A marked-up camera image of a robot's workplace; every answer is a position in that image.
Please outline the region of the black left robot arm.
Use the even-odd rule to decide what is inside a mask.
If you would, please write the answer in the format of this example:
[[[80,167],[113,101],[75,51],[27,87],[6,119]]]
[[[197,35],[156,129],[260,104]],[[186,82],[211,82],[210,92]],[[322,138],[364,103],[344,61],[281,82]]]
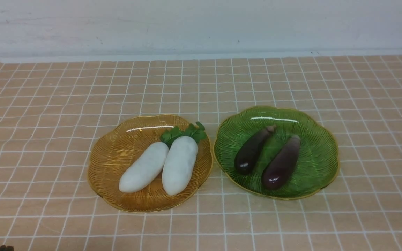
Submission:
[[[0,246],[0,251],[14,251],[14,247],[2,245],[2,246]]]

